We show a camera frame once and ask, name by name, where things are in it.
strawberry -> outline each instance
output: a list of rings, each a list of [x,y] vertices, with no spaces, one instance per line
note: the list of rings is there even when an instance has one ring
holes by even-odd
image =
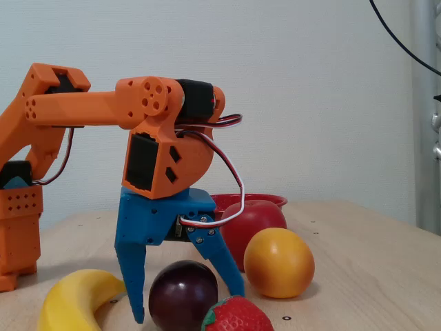
[[[271,321],[244,297],[231,297],[210,308],[202,331],[274,331]]]

plum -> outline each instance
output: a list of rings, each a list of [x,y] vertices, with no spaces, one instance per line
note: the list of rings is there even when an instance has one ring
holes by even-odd
[[[199,331],[218,302],[213,272],[199,262],[178,261],[159,272],[149,294],[149,312],[162,331]]]

white wall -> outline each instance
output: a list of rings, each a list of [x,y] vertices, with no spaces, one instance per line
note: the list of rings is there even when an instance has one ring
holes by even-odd
[[[409,1],[377,2],[410,44]],[[1,0],[0,45],[0,109],[34,61],[81,68],[92,91],[149,74],[210,81],[225,114],[244,114],[215,138],[249,192],[347,199],[415,222],[411,62],[368,0]],[[77,130],[41,226],[117,208],[126,143],[118,128]],[[238,190],[218,159],[198,187]]]

metal pole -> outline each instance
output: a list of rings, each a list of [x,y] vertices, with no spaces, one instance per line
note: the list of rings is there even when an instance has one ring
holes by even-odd
[[[433,0],[412,0],[412,50],[421,60],[436,67],[436,8]],[[431,127],[437,112],[433,97],[437,77],[419,63],[412,62],[413,133],[415,142],[417,226],[440,234],[440,168],[433,155],[438,135]]]

apple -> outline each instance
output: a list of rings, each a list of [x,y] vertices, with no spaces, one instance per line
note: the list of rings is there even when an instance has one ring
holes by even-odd
[[[236,214],[240,210],[240,202],[228,207],[222,219]],[[259,231],[267,228],[287,228],[287,222],[282,210],[271,201],[248,200],[239,216],[232,219],[220,228],[225,243],[231,252],[240,271],[243,268],[245,248],[252,237]]]

